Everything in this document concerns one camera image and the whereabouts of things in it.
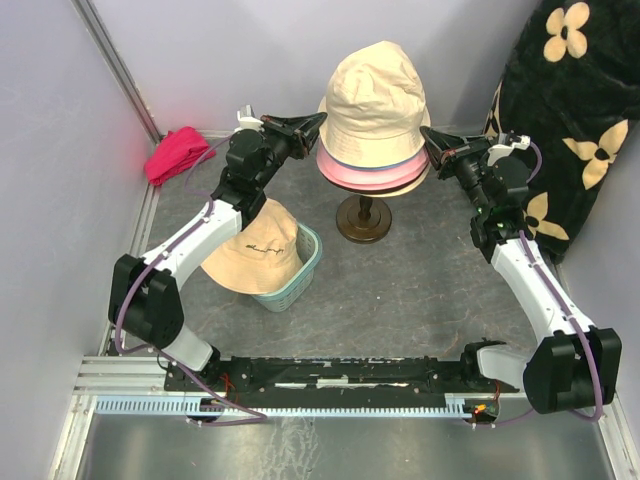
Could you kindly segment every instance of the hat stand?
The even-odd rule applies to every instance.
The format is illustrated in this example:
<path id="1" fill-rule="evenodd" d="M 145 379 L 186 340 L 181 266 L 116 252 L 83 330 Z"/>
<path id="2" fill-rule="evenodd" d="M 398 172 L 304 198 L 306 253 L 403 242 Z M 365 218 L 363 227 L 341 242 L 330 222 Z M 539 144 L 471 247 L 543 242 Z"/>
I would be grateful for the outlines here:
<path id="1" fill-rule="evenodd" d="M 347 240 L 374 243 L 389 233 L 391 210 L 379 198 L 352 195 L 338 207 L 336 224 Z"/>

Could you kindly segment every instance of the hat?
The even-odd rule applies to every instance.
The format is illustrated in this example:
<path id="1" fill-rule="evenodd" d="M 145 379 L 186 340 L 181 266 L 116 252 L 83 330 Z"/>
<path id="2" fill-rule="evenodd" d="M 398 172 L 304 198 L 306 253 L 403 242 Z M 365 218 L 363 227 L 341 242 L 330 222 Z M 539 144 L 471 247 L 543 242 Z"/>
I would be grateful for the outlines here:
<path id="1" fill-rule="evenodd" d="M 337 187 L 343 188 L 348 192 L 357 193 L 360 195 L 365 195 L 367 197 L 374 197 L 374 198 L 397 197 L 399 195 L 404 195 L 405 193 L 409 193 L 412 190 L 414 190 L 416 187 L 418 187 L 424 181 L 424 179 L 427 178 L 427 174 L 429 173 L 430 166 L 431 165 L 427 164 L 427 167 L 422 171 L 422 173 L 412 182 L 407 182 L 395 187 L 379 186 L 372 190 L 371 189 L 364 190 L 359 185 L 349 185 L 349 184 L 345 184 L 344 182 L 339 183 L 338 181 L 336 181 L 336 179 L 331 178 L 330 176 L 325 176 L 325 178 L 329 182 L 336 185 Z"/>
<path id="2" fill-rule="evenodd" d="M 428 157 L 424 148 L 411 159 L 397 164 L 394 168 L 385 169 L 354 169 L 336 159 L 324 148 L 322 142 L 318 145 L 316 163 L 318 169 L 334 183 L 344 184 L 345 187 L 360 190 L 384 190 L 405 185 L 415 180 L 427 166 Z"/>
<path id="3" fill-rule="evenodd" d="M 345 58 L 331 76 L 318 111 L 328 116 L 320 137 L 332 157 L 376 168 L 413 157 L 430 125 L 420 77 L 392 42 L 380 42 Z"/>
<path id="4" fill-rule="evenodd" d="M 302 268 L 297 235 L 295 218 L 281 204 L 267 199 L 253 222 L 220 245 L 202 262 L 202 268 L 217 283 L 235 292 L 275 292 Z"/>

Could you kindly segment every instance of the plastic laundry basket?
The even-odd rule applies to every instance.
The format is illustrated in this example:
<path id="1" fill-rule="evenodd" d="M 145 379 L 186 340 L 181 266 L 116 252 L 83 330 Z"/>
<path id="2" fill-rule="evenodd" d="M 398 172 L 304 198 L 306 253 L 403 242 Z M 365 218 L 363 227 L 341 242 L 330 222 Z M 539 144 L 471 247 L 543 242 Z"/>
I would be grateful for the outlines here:
<path id="1" fill-rule="evenodd" d="M 302 268 L 277 292 L 264 295 L 252 295 L 258 302 L 272 312 L 284 312 L 305 291 L 313 280 L 313 269 L 322 256 L 320 236 L 306 225 L 298 224 L 296 249 L 302 260 Z"/>

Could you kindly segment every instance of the black metal base plate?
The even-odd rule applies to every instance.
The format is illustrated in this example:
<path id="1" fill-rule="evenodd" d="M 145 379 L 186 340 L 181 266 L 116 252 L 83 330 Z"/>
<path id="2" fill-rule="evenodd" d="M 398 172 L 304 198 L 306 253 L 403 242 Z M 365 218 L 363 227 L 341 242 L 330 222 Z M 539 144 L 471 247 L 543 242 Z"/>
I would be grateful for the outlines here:
<path id="1" fill-rule="evenodd" d="M 169 372 L 166 391 L 200 391 L 180 370 Z M 235 386 L 230 399 L 252 408 L 444 407 L 445 393 L 492 394 L 496 390 L 493 380 L 464 379 L 461 362 L 429 357 L 232 358 L 222 361 L 221 372 Z M 354 384 L 369 388 L 353 388 Z M 212 387 L 225 391 L 222 380 Z M 501 385 L 501 391 L 515 392 L 508 385 Z"/>

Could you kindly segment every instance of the black blanket with flower pattern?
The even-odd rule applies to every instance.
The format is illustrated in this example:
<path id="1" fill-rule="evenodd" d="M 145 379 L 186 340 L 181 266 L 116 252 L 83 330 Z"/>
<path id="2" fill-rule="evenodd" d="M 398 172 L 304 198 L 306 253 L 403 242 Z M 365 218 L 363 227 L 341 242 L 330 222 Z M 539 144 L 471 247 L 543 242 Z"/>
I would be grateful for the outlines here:
<path id="1" fill-rule="evenodd" d="M 543 164 L 524 215 L 557 261 L 638 119 L 640 0 L 542 0 L 507 62 L 485 133 L 514 131 L 539 146 Z M 525 155 L 533 165 L 531 149 Z"/>

